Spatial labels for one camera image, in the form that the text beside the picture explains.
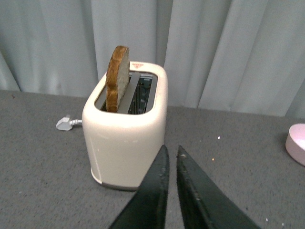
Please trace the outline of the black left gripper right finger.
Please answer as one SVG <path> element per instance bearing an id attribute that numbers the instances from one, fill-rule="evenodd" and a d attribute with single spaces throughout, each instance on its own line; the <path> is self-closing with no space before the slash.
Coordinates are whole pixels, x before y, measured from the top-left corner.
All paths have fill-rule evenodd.
<path id="1" fill-rule="evenodd" d="M 177 154 L 177 189 L 186 229 L 258 229 L 208 177 L 182 146 Z"/>

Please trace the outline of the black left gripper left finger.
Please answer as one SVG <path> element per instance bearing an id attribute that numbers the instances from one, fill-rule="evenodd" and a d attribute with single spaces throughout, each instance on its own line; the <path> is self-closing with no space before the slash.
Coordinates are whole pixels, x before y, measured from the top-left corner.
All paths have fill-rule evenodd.
<path id="1" fill-rule="evenodd" d="M 170 165 L 168 150 L 161 146 L 133 198 L 111 229 L 163 229 L 166 219 Z"/>

